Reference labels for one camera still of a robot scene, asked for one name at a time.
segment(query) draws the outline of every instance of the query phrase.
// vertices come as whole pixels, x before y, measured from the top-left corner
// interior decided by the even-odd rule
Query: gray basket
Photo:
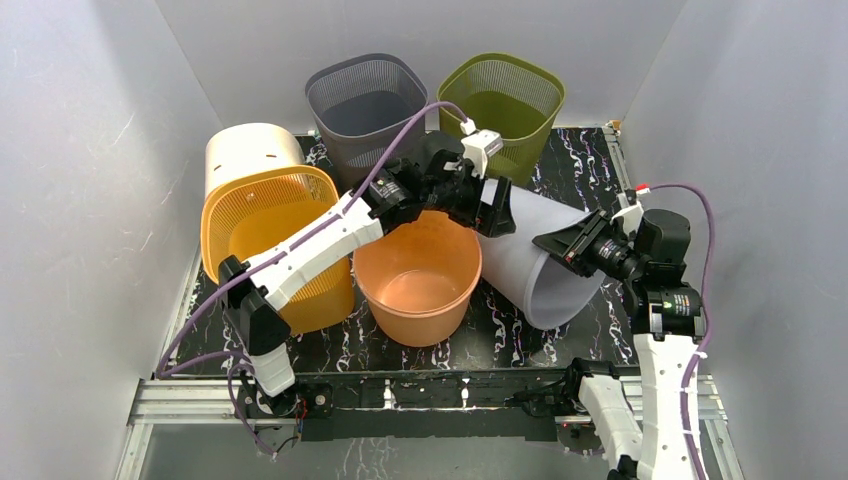
[[[339,174],[350,189],[368,175],[404,124],[427,104],[424,84],[400,59],[374,53],[325,68],[306,82],[306,99]],[[396,152],[424,135],[416,122]]]

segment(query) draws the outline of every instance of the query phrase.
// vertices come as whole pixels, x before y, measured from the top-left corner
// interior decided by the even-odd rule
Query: black marble surface
[[[299,141],[307,162],[332,175],[332,165],[320,141],[311,137],[300,137]],[[603,131],[552,130],[526,188],[585,211],[611,207],[620,187]],[[192,310],[216,287],[201,269]],[[620,285],[607,279],[571,322],[542,331],[531,327],[518,308],[481,280],[465,320],[449,339],[432,347],[411,348],[383,334],[356,288],[354,312],[338,325],[292,337],[289,357],[297,373],[553,367],[566,366],[574,357],[632,364],[636,355],[620,295]],[[177,361],[238,348],[237,335],[216,308],[183,340]],[[189,375],[222,376],[229,366],[230,361],[209,362]]]

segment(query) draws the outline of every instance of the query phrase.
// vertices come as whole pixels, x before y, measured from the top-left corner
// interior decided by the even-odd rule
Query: plastic basket
[[[489,159],[486,175],[525,185],[539,161],[554,119],[565,102],[565,86],[550,72],[503,53],[465,62],[439,87],[439,101],[457,104],[477,128],[501,134],[504,148]],[[461,137],[459,118],[439,109],[440,129]]]
[[[296,233],[338,201],[330,177],[310,166],[261,172],[221,185],[206,198],[200,228],[203,268],[218,283],[218,265],[240,261]],[[280,314],[293,334],[341,322],[353,311],[347,257],[307,283]]]
[[[321,70],[306,83],[306,99],[343,190],[368,175],[403,125],[427,104],[427,90],[396,57],[369,54]],[[424,135],[417,122],[398,146]]]

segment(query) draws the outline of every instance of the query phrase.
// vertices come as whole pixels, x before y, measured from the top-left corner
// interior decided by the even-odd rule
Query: wall
[[[622,127],[635,182],[714,204],[709,365],[746,478],[844,478],[846,24],[844,2],[689,0]],[[698,204],[652,196],[693,219],[698,279]]]
[[[510,52],[568,87],[557,122],[620,119],[683,0],[157,0],[227,126],[314,128],[303,88],[315,72],[357,55],[404,60],[431,98],[466,60]]]
[[[114,476],[220,122],[152,0],[0,3],[0,478]]]

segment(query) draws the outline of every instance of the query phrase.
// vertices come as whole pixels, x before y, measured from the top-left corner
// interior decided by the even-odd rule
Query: marble pattern
[[[300,137],[307,162],[333,175],[320,141]],[[600,128],[551,131],[526,188],[585,211],[609,208],[619,181]],[[193,306],[216,285],[200,272]],[[353,313],[338,325],[292,337],[289,356],[297,373],[397,371],[423,369],[491,369],[568,365],[575,356],[636,361],[618,282],[607,279],[588,305],[568,324],[542,331],[485,281],[472,294],[465,320],[447,340],[426,348],[399,345],[379,329],[358,288]],[[238,336],[216,307],[198,322],[177,353],[179,362],[203,353],[239,348]],[[230,362],[210,362],[190,375],[221,376]]]

